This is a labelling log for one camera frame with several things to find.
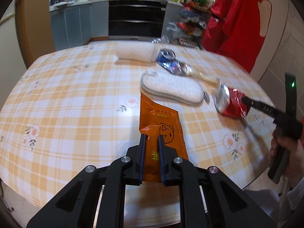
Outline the clear small plastic wrapper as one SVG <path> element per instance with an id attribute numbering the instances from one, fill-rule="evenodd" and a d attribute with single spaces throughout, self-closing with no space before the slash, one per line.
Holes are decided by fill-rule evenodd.
<path id="1" fill-rule="evenodd" d="M 220 80 L 219 80 L 218 77 L 214 77 L 214 76 L 211 76 L 211 75 L 206 75 L 206 74 L 203 74 L 202 72 L 192 72 L 191 76 L 193 78 L 200 79 L 204 82 L 207 82 L 207 83 L 210 83 L 210 84 L 213 84 L 213 85 L 219 85 L 220 84 Z"/>

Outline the black built-in oven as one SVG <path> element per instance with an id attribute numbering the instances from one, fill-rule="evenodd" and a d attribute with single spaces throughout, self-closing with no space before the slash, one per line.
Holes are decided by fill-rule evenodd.
<path id="1" fill-rule="evenodd" d="M 109 35 L 159 38 L 166 6 L 164 0 L 109 0 Z"/>

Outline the cream white refrigerator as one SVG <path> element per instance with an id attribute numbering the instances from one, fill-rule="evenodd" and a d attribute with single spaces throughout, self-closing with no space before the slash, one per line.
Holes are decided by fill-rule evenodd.
<path id="1" fill-rule="evenodd" d="M 0 40 L 0 104 L 2 107 L 17 82 L 26 72 L 15 26 L 15 0 L 11 2 L 1 18 Z"/>

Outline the yellow plaid tablecloth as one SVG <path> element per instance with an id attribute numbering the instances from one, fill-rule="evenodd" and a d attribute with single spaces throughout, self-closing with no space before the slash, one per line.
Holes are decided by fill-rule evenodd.
<path id="1" fill-rule="evenodd" d="M 157 64 L 119 61 L 116 41 L 80 46 L 38 58 L 1 109 L 1 180 L 42 207 L 87 165 L 103 167 L 140 139 L 142 73 Z M 251 110 L 245 120 L 151 96 L 178 111 L 189 160 L 219 167 L 240 188 L 268 166 L 274 129 Z"/>

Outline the orange snack packet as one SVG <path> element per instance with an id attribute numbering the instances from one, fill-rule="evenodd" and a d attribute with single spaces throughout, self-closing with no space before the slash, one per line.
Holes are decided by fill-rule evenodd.
<path id="1" fill-rule="evenodd" d="M 179 157 L 189 158 L 178 112 L 152 101 L 144 94 L 140 99 L 139 131 L 148 136 L 143 168 L 145 182 L 161 182 L 159 135 L 163 136 L 166 146 L 176 149 Z"/>

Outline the crushed red soda can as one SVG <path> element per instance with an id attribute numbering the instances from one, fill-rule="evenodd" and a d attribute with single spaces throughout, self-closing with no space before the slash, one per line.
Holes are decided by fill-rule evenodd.
<path id="1" fill-rule="evenodd" d="M 242 102 L 245 95 L 238 89 L 220 84 L 215 92 L 215 108 L 219 114 L 233 119 L 244 118 L 250 111 L 250 106 Z"/>

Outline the crushed blue soda can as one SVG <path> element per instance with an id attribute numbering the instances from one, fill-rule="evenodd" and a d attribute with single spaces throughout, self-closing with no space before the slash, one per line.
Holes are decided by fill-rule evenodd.
<path id="1" fill-rule="evenodd" d="M 173 75 L 190 76 L 193 73 L 190 65 L 177 60 L 171 49 L 161 49 L 156 57 L 156 63 Z"/>

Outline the red hanging apron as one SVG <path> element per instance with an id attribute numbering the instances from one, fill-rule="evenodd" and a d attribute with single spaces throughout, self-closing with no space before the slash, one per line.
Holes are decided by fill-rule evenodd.
<path id="1" fill-rule="evenodd" d="M 271 12 L 269 0 L 215 0 L 202 46 L 249 73 L 264 43 Z"/>

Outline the white fuzzy insole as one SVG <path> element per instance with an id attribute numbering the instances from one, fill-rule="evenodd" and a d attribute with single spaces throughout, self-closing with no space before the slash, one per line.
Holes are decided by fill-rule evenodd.
<path id="1" fill-rule="evenodd" d="M 188 77 L 146 71 L 141 76 L 140 85 L 147 93 L 183 104 L 198 106 L 204 101 L 203 88 Z"/>

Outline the grey lower kitchen cabinets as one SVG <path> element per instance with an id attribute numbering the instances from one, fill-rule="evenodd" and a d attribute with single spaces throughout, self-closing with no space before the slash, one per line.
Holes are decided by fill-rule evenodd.
<path id="1" fill-rule="evenodd" d="M 109 38 L 109 2 L 95 1 L 50 12 L 55 50 Z"/>

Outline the white foam fruit net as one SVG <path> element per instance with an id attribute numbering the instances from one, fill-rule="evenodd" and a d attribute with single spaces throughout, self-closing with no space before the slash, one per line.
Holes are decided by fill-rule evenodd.
<path id="1" fill-rule="evenodd" d="M 121 42 L 115 47 L 115 55 L 122 60 L 151 63 L 155 61 L 157 47 L 149 42 Z"/>

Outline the clear plastic bags on floor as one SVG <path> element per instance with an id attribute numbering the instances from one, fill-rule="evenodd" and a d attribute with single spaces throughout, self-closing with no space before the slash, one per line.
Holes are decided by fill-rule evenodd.
<path id="1" fill-rule="evenodd" d="M 158 38 L 154 38 L 151 42 L 156 43 L 156 44 L 179 45 L 177 38 L 180 33 L 181 33 L 181 30 L 177 26 L 176 22 L 169 22 L 169 25 L 165 29 L 162 36 L 160 36 Z"/>

